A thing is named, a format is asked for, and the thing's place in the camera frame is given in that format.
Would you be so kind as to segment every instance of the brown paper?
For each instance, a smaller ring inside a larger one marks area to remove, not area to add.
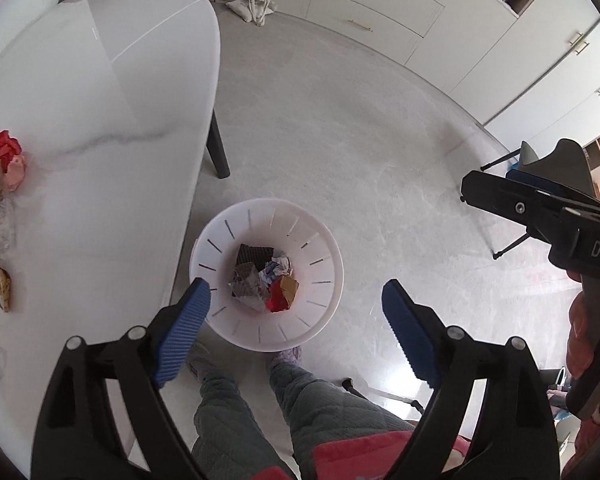
[[[291,306],[296,298],[296,292],[298,291],[299,283],[296,282],[291,276],[285,275],[280,278],[280,289],[282,295],[285,297],[286,302]]]
[[[0,267],[0,308],[5,312],[10,309],[11,301],[11,277],[9,273]]]

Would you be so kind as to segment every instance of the gray pants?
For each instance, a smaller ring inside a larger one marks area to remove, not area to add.
[[[289,425],[304,480],[316,478],[312,452],[323,442],[413,429],[369,400],[294,365],[273,367],[269,383]],[[264,438],[234,381],[212,370],[200,393],[202,402],[194,417],[199,437],[192,453],[209,480],[248,480],[272,466],[295,478]]]

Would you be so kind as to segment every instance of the red blanket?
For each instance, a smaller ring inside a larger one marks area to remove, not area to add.
[[[384,478],[412,433],[412,431],[391,431],[320,444],[314,449],[318,480]],[[469,449],[469,443],[458,437],[454,449],[464,457]],[[279,467],[271,467],[254,476],[253,480],[288,480],[288,477]]]

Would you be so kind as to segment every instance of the chair leg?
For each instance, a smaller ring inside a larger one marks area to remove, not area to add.
[[[505,156],[501,156],[500,158],[498,158],[497,160],[494,160],[493,162],[490,162],[486,166],[481,166],[480,171],[488,170],[489,168],[492,168],[496,164],[500,164],[501,162],[504,162],[505,160],[509,160],[510,158],[513,158],[514,156],[518,156],[519,154],[520,154],[520,148],[518,148],[517,150],[515,150],[511,153],[507,153],[507,155],[505,155]]]
[[[531,235],[525,233],[523,234],[520,238],[518,238],[515,242],[513,242],[511,245],[508,245],[507,247],[505,247],[503,250],[501,250],[500,252],[497,253],[493,253],[493,259],[497,260],[499,257],[501,257],[504,253],[508,253],[510,250],[512,250],[515,247],[518,247],[522,242],[524,242],[525,240],[527,240],[528,238],[531,238]]]
[[[209,136],[206,138],[206,148],[209,150],[211,160],[216,167],[218,178],[227,178],[231,171],[229,163],[226,160],[224,146],[220,138],[220,130],[218,129],[218,121],[216,120],[216,111],[211,115],[211,124],[209,125]]]
[[[346,378],[342,381],[342,387],[347,390],[350,394],[355,395],[356,397],[360,397],[360,399],[366,399],[366,397],[361,394],[359,391],[357,391],[354,387],[353,387],[353,380],[351,378]]]

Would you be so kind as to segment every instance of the red paper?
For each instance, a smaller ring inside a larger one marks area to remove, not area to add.
[[[271,298],[266,303],[266,307],[270,312],[282,312],[283,310],[289,310],[289,304],[282,294],[282,287],[280,286],[282,279],[279,278],[275,282],[271,283],[269,292]]]
[[[0,165],[2,167],[2,172],[7,173],[7,168],[9,167],[9,163],[13,159],[15,155],[20,155],[22,153],[22,148],[20,147],[20,143],[18,139],[9,136],[8,130],[3,130],[0,132]]]

